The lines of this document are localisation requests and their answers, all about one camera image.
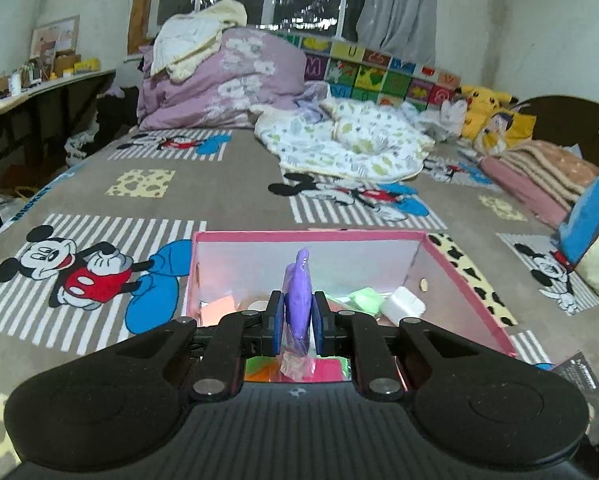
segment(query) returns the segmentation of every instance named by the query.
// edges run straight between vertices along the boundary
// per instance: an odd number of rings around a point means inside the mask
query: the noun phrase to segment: screw
[[[401,387],[396,380],[388,379],[387,377],[374,379],[369,383],[371,391],[381,395],[394,394],[400,391]]]
[[[224,391],[224,383],[219,379],[200,379],[193,384],[193,390],[200,395],[217,395]]]

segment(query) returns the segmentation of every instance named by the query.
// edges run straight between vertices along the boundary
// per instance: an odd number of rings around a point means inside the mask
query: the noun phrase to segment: wooden window frame
[[[142,45],[150,43],[148,37],[148,19],[150,17],[151,0],[133,0],[129,19],[128,54],[137,54]]]

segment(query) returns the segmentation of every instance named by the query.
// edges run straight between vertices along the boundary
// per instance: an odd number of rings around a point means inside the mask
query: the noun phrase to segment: white power adapter
[[[400,286],[382,303],[379,310],[394,325],[399,325],[404,317],[421,317],[426,305],[405,286]]]

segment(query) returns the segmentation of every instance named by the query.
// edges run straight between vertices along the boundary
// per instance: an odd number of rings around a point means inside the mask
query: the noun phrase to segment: gray curtain
[[[358,43],[419,63],[435,62],[437,0],[366,0]]]

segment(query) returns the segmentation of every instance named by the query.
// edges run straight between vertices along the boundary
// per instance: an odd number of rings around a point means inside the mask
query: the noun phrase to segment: open box
[[[281,289],[286,266],[302,248],[310,254],[313,290],[337,297],[366,286],[383,293],[404,285],[425,303],[422,319],[515,356],[504,330],[425,232],[198,232],[187,315],[200,321],[202,303],[226,296],[235,304],[268,298]],[[422,278],[426,292],[420,290]]]

